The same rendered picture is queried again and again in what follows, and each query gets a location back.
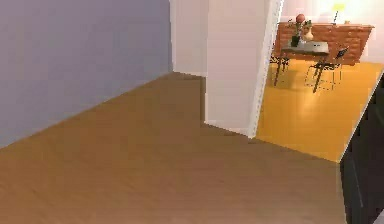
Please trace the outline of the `dark dining table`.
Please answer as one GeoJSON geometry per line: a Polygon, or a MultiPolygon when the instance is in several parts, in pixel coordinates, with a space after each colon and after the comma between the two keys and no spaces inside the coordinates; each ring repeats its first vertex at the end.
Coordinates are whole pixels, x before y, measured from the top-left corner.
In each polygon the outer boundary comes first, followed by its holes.
{"type": "MultiPolygon", "coordinates": [[[[310,52],[310,51],[305,51],[302,46],[297,46],[297,47],[292,47],[292,46],[286,46],[282,47],[279,52],[279,56],[285,57],[287,54],[292,53],[292,54],[298,54],[298,55],[311,55],[314,57],[318,57],[319,61],[325,61],[327,62],[327,58],[330,55],[330,52],[310,52]]],[[[278,77],[279,74],[275,74],[275,79],[274,79],[274,85],[277,85],[278,77]]]]}

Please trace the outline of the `black metal chair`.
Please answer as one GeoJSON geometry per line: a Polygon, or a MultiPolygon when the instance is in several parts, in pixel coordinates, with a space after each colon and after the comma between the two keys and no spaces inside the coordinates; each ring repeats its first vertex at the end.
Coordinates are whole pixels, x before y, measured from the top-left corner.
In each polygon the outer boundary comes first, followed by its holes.
{"type": "Polygon", "coordinates": [[[278,53],[275,51],[275,46],[272,46],[270,62],[272,64],[277,65],[276,73],[279,74],[280,72],[284,72],[288,68],[290,59],[288,57],[279,56],[278,53]]]}
{"type": "Polygon", "coordinates": [[[313,79],[315,79],[315,84],[313,86],[313,92],[316,92],[320,88],[321,83],[327,83],[327,80],[324,80],[321,78],[324,71],[331,71],[332,72],[332,80],[328,83],[330,84],[331,90],[334,89],[334,86],[336,85],[335,80],[335,71],[339,69],[339,78],[342,78],[342,64],[341,60],[343,59],[344,55],[348,52],[349,47],[342,47],[337,55],[333,58],[331,62],[325,62],[325,61],[319,61],[316,64],[310,65],[308,67],[308,70],[306,72],[305,81],[307,84],[309,71],[311,68],[314,69],[314,74],[312,76],[313,79]]]}

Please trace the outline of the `grey laptop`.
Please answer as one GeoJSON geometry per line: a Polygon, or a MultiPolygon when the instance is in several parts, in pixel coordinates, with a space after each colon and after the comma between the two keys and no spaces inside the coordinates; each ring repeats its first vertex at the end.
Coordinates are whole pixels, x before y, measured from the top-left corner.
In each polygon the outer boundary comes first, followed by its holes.
{"type": "Polygon", "coordinates": [[[328,52],[327,42],[308,41],[303,44],[303,49],[310,52],[328,52]]]}

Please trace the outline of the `yellow table lamp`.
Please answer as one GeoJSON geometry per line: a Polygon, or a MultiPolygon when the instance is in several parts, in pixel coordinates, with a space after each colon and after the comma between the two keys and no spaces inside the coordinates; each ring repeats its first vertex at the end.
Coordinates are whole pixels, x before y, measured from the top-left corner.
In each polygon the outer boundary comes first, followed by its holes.
{"type": "Polygon", "coordinates": [[[332,10],[335,12],[335,16],[333,18],[332,24],[335,25],[337,23],[337,18],[340,12],[342,12],[346,7],[346,4],[344,2],[337,2],[334,3],[332,6],[332,10]]]}

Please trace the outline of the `house plant in black pot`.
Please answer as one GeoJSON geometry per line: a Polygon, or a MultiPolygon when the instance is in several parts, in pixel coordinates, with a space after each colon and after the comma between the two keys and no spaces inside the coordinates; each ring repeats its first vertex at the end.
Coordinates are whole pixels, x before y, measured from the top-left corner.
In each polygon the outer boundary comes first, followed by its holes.
{"type": "Polygon", "coordinates": [[[292,22],[289,20],[289,28],[294,28],[294,34],[291,37],[291,46],[297,47],[300,42],[305,41],[305,36],[309,32],[312,26],[311,20],[304,20],[302,22],[292,22]]]}

